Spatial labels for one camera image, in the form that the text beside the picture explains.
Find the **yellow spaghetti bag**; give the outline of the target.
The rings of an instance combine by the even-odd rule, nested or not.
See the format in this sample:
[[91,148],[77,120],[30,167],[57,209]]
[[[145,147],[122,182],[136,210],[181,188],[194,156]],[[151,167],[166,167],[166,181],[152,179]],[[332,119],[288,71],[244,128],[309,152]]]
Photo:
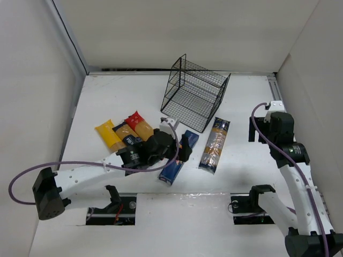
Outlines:
[[100,126],[95,127],[95,130],[98,132],[108,149],[115,153],[120,149],[125,148],[125,143],[119,138],[119,136],[113,131],[114,124],[109,119]]

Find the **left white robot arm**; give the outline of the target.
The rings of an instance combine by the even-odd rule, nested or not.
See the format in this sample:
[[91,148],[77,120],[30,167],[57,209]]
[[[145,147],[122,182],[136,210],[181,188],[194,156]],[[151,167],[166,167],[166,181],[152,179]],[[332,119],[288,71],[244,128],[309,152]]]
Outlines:
[[75,206],[76,194],[114,177],[119,170],[152,172],[154,165],[165,158],[168,162],[161,169],[175,161],[188,161],[192,153],[189,139],[187,132],[178,139],[173,123],[169,118],[163,118],[160,127],[147,141],[127,146],[98,162],[83,162],[80,167],[64,171],[52,171],[51,167],[42,169],[32,187],[39,220],[59,216],[67,208]]

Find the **blue clear pasta bag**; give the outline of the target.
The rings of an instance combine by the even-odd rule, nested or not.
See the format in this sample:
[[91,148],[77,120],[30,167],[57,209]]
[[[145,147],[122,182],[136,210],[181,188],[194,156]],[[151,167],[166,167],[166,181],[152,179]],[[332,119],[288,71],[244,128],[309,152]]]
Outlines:
[[230,121],[215,117],[214,124],[208,136],[199,168],[215,173],[225,144]]

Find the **dark blue la sicilia spaghetti bag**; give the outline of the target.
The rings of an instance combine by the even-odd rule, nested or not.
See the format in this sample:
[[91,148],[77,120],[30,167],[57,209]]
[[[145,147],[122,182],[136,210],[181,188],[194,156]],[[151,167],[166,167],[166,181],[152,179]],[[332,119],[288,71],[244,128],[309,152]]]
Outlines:
[[135,145],[142,142],[138,134],[125,122],[113,127],[113,131],[124,142],[126,146]]

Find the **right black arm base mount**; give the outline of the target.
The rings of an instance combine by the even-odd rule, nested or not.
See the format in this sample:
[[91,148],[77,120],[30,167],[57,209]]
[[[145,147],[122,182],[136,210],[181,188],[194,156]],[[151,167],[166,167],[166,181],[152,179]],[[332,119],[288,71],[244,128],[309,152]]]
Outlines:
[[271,185],[256,185],[249,193],[231,193],[228,211],[233,214],[234,225],[274,224],[269,214],[258,205],[259,195],[273,192]]

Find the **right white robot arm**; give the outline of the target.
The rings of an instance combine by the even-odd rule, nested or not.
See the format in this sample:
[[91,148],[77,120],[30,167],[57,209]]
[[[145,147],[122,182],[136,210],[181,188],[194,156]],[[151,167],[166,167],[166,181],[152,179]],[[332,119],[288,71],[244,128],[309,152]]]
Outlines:
[[285,240],[289,256],[335,256],[342,250],[342,234],[335,232],[320,193],[311,178],[305,146],[294,139],[294,119],[285,111],[269,110],[265,117],[252,115],[249,141],[269,146],[294,205],[291,210],[271,185],[256,185],[249,192],[252,207],[266,211]]

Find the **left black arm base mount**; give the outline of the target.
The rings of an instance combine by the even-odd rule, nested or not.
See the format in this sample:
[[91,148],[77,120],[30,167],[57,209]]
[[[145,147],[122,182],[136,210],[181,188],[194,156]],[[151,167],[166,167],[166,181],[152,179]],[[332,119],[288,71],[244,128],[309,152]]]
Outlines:
[[89,207],[86,225],[135,225],[137,194],[119,194],[115,186],[107,185],[109,203],[103,208]]

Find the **red spaghetti bag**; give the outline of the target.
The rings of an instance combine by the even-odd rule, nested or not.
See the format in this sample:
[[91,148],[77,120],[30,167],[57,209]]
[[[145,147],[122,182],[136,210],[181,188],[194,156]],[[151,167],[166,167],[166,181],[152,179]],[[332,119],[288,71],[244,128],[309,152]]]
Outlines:
[[154,129],[139,114],[138,111],[124,120],[135,133],[143,140],[147,141],[154,134]]

